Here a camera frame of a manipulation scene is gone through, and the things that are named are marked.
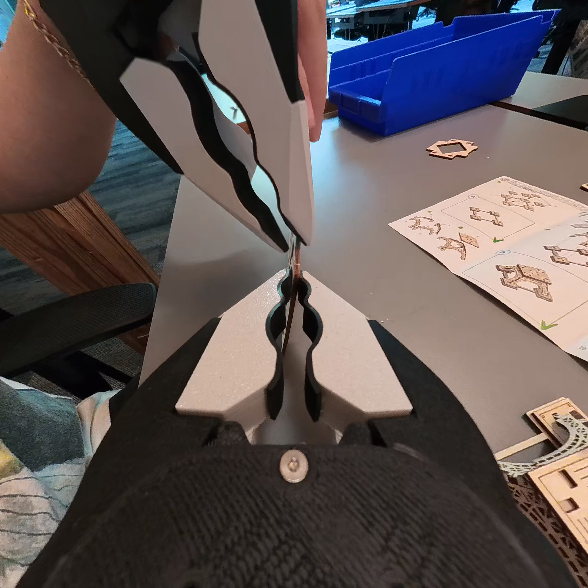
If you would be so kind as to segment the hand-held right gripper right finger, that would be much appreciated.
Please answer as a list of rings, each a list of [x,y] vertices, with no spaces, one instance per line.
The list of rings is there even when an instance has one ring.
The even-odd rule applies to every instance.
[[[298,285],[310,342],[305,402],[313,421],[366,422],[413,410],[365,315],[303,271]]]

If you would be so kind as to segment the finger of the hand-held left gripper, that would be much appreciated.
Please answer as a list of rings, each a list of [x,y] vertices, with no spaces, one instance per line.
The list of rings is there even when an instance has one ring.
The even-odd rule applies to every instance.
[[[252,140],[220,111],[195,69],[135,58],[120,82],[181,174],[265,243],[286,252],[272,211],[252,186]]]
[[[296,1],[202,1],[198,50],[252,131],[284,222],[304,245],[315,207],[307,104],[298,71]]]

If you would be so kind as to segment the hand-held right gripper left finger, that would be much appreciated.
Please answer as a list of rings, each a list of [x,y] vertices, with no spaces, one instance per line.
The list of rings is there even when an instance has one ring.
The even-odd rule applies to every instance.
[[[225,311],[176,402],[182,415],[232,422],[275,420],[283,405],[285,329],[292,291],[281,270]]]

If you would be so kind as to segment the wooden parts sheet round cutouts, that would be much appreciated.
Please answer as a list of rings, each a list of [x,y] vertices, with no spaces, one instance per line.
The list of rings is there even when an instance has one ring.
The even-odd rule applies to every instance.
[[[301,276],[301,239],[295,235],[294,232],[290,233],[290,244],[288,251],[288,264],[284,276],[284,283],[282,285],[281,292],[283,298],[286,299],[286,294],[289,295],[289,301],[286,309],[286,323],[282,337],[282,355],[286,355],[288,348],[288,342],[290,337],[290,331],[293,322],[293,315],[295,313],[295,306],[298,297],[298,285]]]

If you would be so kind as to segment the wooden tower base model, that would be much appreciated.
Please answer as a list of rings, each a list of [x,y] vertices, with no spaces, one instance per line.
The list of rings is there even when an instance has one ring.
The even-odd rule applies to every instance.
[[[520,511],[587,587],[587,415],[561,397],[526,416],[539,433],[494,457]]]

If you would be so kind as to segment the grey desk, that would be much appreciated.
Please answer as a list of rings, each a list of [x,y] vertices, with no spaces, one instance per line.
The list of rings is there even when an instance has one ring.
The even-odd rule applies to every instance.
[[[286,492],[311,490],[326,510],[343,501],[350,484],[374,492],[392,480],[384,464],[408,462],[411,471],[441,471],[459,491],[469,487],[496,511],[516,511],[491,448],[523,435],[519,413],[532,402],[568,393],[587,407],[587,372],[480,289],[468,285],[393,230],[387,219],[418,203],[416,188],[463,187],[447,172],[417,180],[401,171],[409,143],[431,138],[421,129],[399,139],[372,141],[348,124],[327,122],[312,149],[320,234],[307,262],[311,274],[373,319],[401,383],[416,401],[416,416],[375,419],[351,428],[356,444],[329,443],[333,435],[312,423],[304,401],[302,341],[297,327],[285,365],[284,406],[268,422],[270,443],[227,439],[218,417],[182,416],[183,388],[218,330],[217,315],[250,294],[282,260],[253,244],[246,229],[188,180],[181,179],[142,382],[135,404],[158,406],[145,417],[172,460],[232,453],[204,479],[257,483]]]

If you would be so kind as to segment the black desk mat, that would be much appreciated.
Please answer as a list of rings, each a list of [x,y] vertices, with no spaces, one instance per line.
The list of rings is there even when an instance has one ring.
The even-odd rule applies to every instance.
[[[587,95],[560,100],[533,109],[545,119],[575,128],[587,128]]]

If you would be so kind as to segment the person's left hand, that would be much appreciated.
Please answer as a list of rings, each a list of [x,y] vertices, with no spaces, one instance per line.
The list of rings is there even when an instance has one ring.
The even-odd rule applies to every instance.
[[[327,101],[326,25],[326,1],[298,1],[299,79],[311,142],[319,141]]]

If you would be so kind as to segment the blue plastic bin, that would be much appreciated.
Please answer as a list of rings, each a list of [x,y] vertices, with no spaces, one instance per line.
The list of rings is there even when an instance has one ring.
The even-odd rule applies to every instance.
[[[512,96],[559,10],[456,17],[334,53],[328,99],[382,136]]]

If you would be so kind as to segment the folded assembly instruction booklet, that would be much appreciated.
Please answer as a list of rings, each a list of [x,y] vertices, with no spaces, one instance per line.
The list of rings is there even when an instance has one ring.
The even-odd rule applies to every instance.
[[[501,176],[389,226],[587,361],[587,204]]]

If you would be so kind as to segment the person's patterned clothing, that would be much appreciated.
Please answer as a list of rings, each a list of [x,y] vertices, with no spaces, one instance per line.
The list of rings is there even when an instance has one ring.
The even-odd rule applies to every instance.
[[[16,587],[57,531],[122,391],[75,401],[1,378],[1,587]]]

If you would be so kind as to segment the square wooden frame piece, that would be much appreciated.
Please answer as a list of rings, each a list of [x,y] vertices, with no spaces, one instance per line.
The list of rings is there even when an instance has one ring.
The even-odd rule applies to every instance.
[[[432,157],[453,160],[465,159],[478,149],[479,147],[474,142],[465,139],[450,139],[448,141],[437,141],[428,147],[426,151]]]

